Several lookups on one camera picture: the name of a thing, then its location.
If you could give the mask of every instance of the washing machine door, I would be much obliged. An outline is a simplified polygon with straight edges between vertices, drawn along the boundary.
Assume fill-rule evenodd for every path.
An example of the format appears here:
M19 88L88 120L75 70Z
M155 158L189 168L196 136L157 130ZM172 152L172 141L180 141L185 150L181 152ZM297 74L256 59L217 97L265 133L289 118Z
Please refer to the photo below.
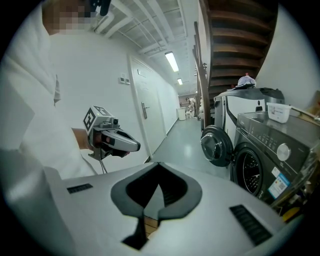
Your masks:
M233 145L228 134L215 125L207 126L201 136L204 156L213 165L227 166L233 158Z

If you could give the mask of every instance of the ceiling light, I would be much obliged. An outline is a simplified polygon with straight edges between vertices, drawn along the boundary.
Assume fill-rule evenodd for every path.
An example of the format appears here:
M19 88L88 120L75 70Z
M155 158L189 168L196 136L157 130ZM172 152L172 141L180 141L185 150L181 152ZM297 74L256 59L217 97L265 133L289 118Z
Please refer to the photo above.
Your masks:
M170 65L173 69L173 72L178 72L179 68L178 68L178 64L176 62L176 58L174 56L174 53L172 51L168 51L164 55L166 56L166 59L170 63Z

